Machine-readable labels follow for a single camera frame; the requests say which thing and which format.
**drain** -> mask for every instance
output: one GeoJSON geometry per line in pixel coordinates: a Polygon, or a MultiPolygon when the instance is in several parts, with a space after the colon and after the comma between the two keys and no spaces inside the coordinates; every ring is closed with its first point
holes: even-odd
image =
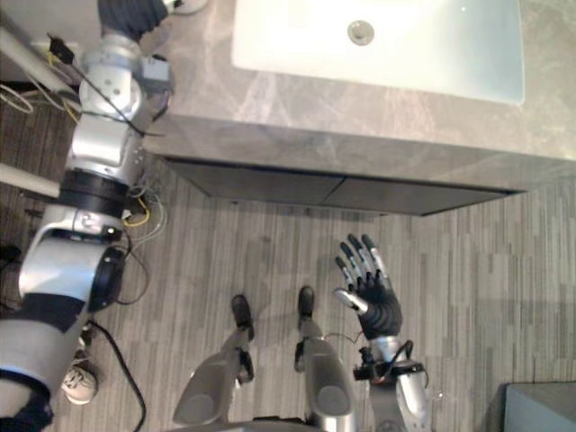
{"type": "Polygon", "coordinates": [[[348,37],[356,45],[368,45],[374,40],[374,27],[366,21],[354,21],[348,25],[348,37]]]}

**shoe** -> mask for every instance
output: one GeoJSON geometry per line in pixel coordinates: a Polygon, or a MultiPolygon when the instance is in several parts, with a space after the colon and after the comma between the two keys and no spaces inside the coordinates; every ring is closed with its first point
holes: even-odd
{"type": "Polygon", "coordinates": [[[252,323],[252,314],[248,300],[242,294],[235,295],[232,299],[232,313],[236,326],[239,329],[248,330],[248,340],[254,339],[254,325],[252,323]]]}
{"type": "Polygon", "coordinates": [[[314,312],[314,290],[308,285],[303,286],[298,294],[298,317],[300,321],[309,320],[314,312]]]}
{"type": "Polygon", "coordinates": [[[84,405],[92,400],[98,390],[96,377],[80,366],[70,366],[61,385],[68,400],[84,405]]]}

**sink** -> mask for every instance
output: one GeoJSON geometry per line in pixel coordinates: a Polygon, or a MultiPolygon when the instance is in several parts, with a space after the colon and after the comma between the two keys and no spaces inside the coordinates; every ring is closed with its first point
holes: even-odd
{"type": "Polygon", "coordinates": [[[237,0],[232,63],[524,101],[518,0],[237,0]]]}

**floor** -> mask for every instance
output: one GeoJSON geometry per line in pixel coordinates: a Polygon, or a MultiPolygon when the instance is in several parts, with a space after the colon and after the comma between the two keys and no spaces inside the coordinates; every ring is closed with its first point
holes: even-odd
{"type": "MultiPolygon", "coordinates": [[[[1,114],[2,161],[58,179],[73,123],[48,107],[26,117],[3,105],[1,114]]],[[[368,233],[387,261],[404,312],[401,335],[415,341],[414,356],[429,371],[435,430],[499,430],[503,384],[576,380],[576,178],[420,219],[220,201],[161,162],[155,175],[169,223],[139,251],[149,290],[132,306],[97,315],[143,391],[145,430],[175,426],[180,392],[232,331],[229,301],[241,292],[256,315],[256,380],[237,392],[230,416],[301,416],[296,293],[303,284],[316,289],[317,322],[326,333],[357,333],[354,314],[330,295],[342,284],[333,257],[349,232],[368,233]]],[[[33,223],[23,209],[38,204],[9,186],[0,192],[0,239],[25,248],[33,223]]],[[[17,270],[2,274],[3,296],[14,300],[17,270]]],[[[141,270],[129,266],[121,297],[133,298],[143,282],[141,270]]],[[[347,368],[359,361],[362,339],[355,346],[330,340],[347,368]]],[[[84,407],[60,394],[50,431],[136,425],[139,408],[111,349],[99,337],[91,351],[99,393],[84,407]]],[[[365,385],[356,383],[355,393],[369,430],[365,385]]]]}

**white sneaker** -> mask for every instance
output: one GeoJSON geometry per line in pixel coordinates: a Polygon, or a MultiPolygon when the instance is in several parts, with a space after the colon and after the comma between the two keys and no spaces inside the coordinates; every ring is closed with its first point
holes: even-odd
{"type": "Polygon", "coordinates": [[[80,366],[70,366],[61,385],[68,400],[84,405],[92,400],[98,390],[96,377],[80,366]]]}

